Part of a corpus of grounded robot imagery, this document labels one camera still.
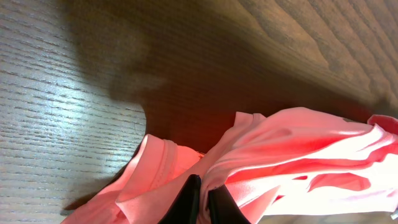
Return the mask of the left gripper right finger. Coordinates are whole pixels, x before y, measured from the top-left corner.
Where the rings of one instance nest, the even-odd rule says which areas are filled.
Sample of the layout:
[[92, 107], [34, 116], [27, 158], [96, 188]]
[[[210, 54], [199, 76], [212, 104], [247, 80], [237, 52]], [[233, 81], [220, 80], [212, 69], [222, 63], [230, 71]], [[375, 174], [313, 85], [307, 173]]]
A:
[[250, 224], [225, 185], [208, 192], [212, 224]]

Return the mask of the pink t-shirt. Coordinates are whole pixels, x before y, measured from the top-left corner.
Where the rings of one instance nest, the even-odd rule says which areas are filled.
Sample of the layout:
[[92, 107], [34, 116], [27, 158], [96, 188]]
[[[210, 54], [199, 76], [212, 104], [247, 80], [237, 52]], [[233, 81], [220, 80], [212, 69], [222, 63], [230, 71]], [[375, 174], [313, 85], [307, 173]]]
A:
[[206, 154], [146, 135], [115, 182], [66, 223], [158, 223], [192, 174], [201, 178], [195, 221], [209, 223], [208, 193], [222, 185], [251, 223], [265, 215], [393, 212], [397, 120], [366, 123], [307, 108], [236, 113]]

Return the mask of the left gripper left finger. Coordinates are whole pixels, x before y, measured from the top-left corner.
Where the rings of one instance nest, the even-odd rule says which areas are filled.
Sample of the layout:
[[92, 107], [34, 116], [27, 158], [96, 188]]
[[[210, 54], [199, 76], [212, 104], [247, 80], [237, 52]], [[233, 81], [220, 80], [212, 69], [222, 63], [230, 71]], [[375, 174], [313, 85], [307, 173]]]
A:
[[200, 176], [190, 175], [159, 224], [196, 224], [200, 187]]

